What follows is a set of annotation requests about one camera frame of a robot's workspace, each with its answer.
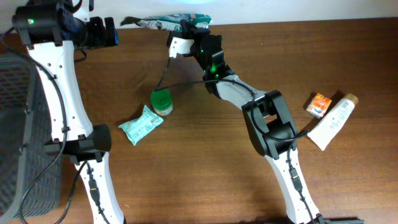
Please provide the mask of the green white gloves package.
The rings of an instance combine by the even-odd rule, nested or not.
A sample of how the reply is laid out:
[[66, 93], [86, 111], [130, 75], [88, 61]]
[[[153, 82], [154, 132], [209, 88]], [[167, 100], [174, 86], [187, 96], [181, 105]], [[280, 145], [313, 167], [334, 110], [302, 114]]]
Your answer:
[[120, 26], [135, 24], [145, 29], [181, 31], [182, 21], [187, 21], [194, 27], [208, 28], [212, 23], [212, 18], [206, 14], [171, 14], [143, 19], [127, 16], [121, 21]]

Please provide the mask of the orange tissue packet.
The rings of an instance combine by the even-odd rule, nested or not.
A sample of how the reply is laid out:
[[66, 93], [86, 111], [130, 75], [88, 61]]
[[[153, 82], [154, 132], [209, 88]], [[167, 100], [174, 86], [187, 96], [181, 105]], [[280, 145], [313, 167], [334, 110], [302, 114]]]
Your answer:
[[321, 119], [326, 114], [332, 100], [324, 95], [317, 93], [308, 104], [306, 111], [314, 117]]

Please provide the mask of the mint green snack packet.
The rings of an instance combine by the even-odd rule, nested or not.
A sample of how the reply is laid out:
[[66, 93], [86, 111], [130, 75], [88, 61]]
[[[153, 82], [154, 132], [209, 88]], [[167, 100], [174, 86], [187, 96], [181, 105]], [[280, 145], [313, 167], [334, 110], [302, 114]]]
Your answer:
[[120, 124], [118, 128], [122, 129], [130, 142], [135, 146], [142, 138], [148, 135], [156, 127], [164, 122], [158, 114], [144, 106], [139, 118], [126, 121]]

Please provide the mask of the green lid jar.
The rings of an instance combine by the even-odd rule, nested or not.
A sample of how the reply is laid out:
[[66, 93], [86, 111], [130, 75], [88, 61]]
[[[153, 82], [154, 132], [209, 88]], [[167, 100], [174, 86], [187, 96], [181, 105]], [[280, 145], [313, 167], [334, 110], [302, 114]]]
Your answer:
[[172, 95], [168, 90], [153, 91], [150, 95], [150, 102], [159, 116], [167, 116], [174, 109]]

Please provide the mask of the white lotion tube gold cap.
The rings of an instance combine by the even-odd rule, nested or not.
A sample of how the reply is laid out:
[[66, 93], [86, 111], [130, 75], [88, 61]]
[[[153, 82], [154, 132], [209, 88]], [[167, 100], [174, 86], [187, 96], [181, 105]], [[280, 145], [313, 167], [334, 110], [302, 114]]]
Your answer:
[[342, 129], [357, 104], [357, 96], [351, 93], [346, 94], [307, 136], [324, 151], [331, 140]]

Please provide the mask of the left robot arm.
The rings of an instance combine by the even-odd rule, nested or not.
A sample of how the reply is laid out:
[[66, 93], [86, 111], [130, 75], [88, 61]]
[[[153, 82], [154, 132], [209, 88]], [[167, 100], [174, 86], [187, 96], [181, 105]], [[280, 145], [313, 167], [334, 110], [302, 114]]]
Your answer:
[[109, 170], [111, 133], [94, 125], [83, 106], [75, 74], [75, 51], [119, 44], [112, 17], [91, 17], [93, 1], [29, 1], [19, 6], [12, 25], [37, 68], [51, 119], [47, 154], [67, 155], [89, 198], [95, 223], [125, 223]]

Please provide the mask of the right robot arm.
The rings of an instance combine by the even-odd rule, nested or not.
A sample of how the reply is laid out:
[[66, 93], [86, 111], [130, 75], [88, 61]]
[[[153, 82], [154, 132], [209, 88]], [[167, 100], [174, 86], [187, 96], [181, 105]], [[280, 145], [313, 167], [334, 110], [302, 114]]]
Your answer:
[[254, 149], [271, 165], [284, 196], [287, 223], [362, 223], [362, 219], [324, 218], [313, 202], [299, 164], [299, 131], [282, 93], [265, 92], [244, 83], [224, 60], [222, 37], [186, 19], [170, 32], [170, 57], [194, 57], [204, 71], [202, 83], [217, 98], [241, 109]]

